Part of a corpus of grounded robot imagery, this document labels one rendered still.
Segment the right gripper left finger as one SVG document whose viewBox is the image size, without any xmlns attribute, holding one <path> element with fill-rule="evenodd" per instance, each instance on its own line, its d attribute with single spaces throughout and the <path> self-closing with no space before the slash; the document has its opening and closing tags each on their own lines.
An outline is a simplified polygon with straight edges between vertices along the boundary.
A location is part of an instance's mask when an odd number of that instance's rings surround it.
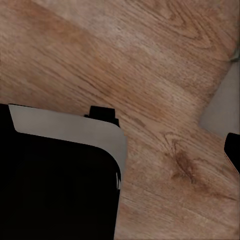
<svg viewBox="0 0 240 240">
<path fill-rule="evenodd" d="M 0 138 L 0 193 L 26 153 L 22 133 Z"/>
</svg>

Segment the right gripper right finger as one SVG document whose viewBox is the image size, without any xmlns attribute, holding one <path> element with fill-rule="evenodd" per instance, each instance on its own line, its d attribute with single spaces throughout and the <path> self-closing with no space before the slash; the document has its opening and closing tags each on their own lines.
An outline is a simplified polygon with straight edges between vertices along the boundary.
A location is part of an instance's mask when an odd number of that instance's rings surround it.
<svg viewBox="0 0 240 240">
<path fill-rule="evenodd" d="M 224 151 L 240 173 L 240 135 L 229 133 L 225 140 Z"/>
</svg>

